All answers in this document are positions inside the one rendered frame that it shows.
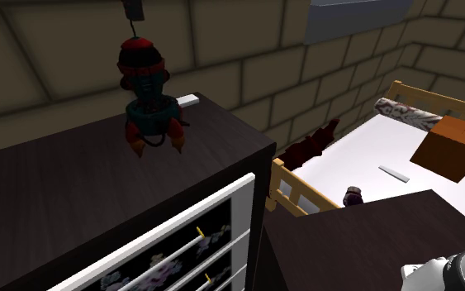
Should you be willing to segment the patterned bolster pillow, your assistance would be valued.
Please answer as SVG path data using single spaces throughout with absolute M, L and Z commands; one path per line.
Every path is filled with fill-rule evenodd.
M 373 111 L 422 131 L 430 131 L 442 119 L 441 116 L 387 98 L 379 98 Z

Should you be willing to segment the grey flat strip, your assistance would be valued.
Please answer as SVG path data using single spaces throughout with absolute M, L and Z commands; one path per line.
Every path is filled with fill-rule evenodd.
M 410 180 L 409 177 L 395 171 L 394 169 L 390 169 L 390 168 L 388 168 L 386 166 L 380 165 L 379 169 L 384 171 L 385 173 L 389 174 L 390 176 L 394 177 L 395 179 L 400 180 L 403 183 L 408 183 L 409 180 Z

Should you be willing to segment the red and teal rocket toy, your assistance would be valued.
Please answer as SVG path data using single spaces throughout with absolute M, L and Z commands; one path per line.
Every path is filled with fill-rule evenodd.
M 176 98 L 163 93 L 170 73 L 153 42 L 132 36 L 121 44 L 117 67 L 120 86 L 135 99 L 126 106 L 126 141 L 141 157 L 146 146 L 159 147 L 167 139 L 181 152 L 185 143 L 183 109 Z

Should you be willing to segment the window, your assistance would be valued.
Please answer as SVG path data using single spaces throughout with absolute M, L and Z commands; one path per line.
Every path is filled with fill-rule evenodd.
M 401 21 L 414 0 L 311 0 L 303 43 L 312 45 Z

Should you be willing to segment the small white flat block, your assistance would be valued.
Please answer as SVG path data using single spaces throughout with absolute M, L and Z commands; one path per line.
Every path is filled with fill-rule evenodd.
M 188 107 L 199 103 L 199 97 L 195 94 L 188 94 L 177 98 L 178 105 L 180 107 Z

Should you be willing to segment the orange box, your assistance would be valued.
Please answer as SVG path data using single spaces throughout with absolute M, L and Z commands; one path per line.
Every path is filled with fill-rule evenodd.
M 465 121 L 443 117 L 422 140 L 410 162 L 460 182 L 465 177 Z

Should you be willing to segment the small dark purple figure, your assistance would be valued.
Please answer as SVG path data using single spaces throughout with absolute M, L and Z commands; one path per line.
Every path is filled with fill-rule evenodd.
M 363 204 L 362 190 L 355 186 L 349 186 L 343 198 L 345 207 Z

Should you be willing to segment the wooden bed with white mattress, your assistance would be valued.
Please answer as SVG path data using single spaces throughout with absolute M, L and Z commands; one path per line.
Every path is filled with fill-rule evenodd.
M 387 99 L 435 115 L 465 121 L 465 102 L 395 81 Z M 429 131 L 376 114 L 293 171 L 273 160 L 265 206 L 284 206 L 302 216 L 340 208 L 349 186 L 362 190 L 368 203 L 423 190 L 434 190 L 465 216 L 465 177 L 458 183 L 410 162 Z M 379 169 L 383 165 L 410 178 L 403 183 Z

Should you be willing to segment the dark wood chest of drawers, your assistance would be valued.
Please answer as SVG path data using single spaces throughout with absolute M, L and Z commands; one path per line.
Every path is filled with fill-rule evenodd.
M 136 155 L 122 115 L 0 150 L 0 291 L 47 291 L 242 176 L 262 221 L 274 141 L 200 97 L 185 145 Z

